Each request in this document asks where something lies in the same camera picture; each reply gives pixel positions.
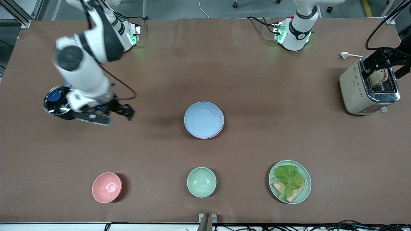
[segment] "yellow floor tape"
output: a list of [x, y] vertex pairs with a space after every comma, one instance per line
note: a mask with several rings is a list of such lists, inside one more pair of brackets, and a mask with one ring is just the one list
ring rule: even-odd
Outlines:
[[371, 9], [369, 8], [368, 1], [363, 0], [363, 5], [364, 5], [365, 13], [367, 14], [367, 17], [371, 18], [372, 13], [371, 13]]

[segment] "green bowl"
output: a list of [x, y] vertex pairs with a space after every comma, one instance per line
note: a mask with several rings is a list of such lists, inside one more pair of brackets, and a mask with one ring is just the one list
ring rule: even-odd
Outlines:
[[214, 192], [216, 186], [217, 178], [208, 168], [198, 167], [188, 174], [188, 190], [196, 197], [208, 197]]
[[[298, 195], [298, 197], [296, 199], [293, 200], [293, 202], [288, 202], [286, 199], [281, 199], [280, 198], [280, 193], [274, 188], [274, 186], [272, 185], [273, 183], [277, 182], [278, 179], [277, 177], [275, 177], [274, 174], [274, 170], [278, 167], [278, 166], [282, 166], [282, 165], [292, 165], [297, 167], [298, 171], [301, 173], [302, 177], [304, 178], [305, 181], [305, 187], [302, 190], [302, 192], [300, 193], [300, 195]], [[309, 193], [311, 192], [311, 177], [308, 174], [308, 171], [304, 168], [303, 165], [292, 161], [292, 160], [283, 160], [280, 161], [278, 163], [276, 163], [271, 171], [270, 174], [268, 175], [268, 184], [270, 185], [270, 189], [272, 191], [272, 193], [274, 194], [275, 197], [277, 197], [280, 201], [286, 203], [286, 204], [298, 204], [303, 202], [305, 199], [307, 199]]]

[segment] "pink plate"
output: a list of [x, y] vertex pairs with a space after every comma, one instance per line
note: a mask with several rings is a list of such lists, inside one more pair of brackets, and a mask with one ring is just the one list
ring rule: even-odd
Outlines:
[[96, 201], [112, 202], [121, 192], [121, 180], [114, 173], [103, 173], [96, 178], [91, 191]]

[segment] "green lettuce leaf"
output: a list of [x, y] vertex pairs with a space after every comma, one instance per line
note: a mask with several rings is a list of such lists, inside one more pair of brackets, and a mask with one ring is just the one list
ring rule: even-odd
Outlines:
[[300, 188], [304, 182], [304, 178], [298, 171], [297, 167], [292, 165], [278, 166], [274, 170], [275, 177], [285, 185], [285, 190], [281, 193], [281, 198], [289, 198], [293, 195], [293, 191]]

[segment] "cable connector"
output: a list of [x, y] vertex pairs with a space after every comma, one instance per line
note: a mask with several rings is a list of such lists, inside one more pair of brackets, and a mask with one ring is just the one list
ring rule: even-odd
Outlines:
[[353, 57], [358, 57], [358, 58], [363, 58], [363, 57], [364, 57], [364, 56], [360, 56], [360, 55], [353, 55], [353, 54], [350, 54], [350, 53], [348, 53], [348, 52], [346, 52], [346, 51], [341, 52], [341, 53], [340, 53], [340, 56], [341, 56], [343, 59], [347, 59], [348, 56], [353, 56]]

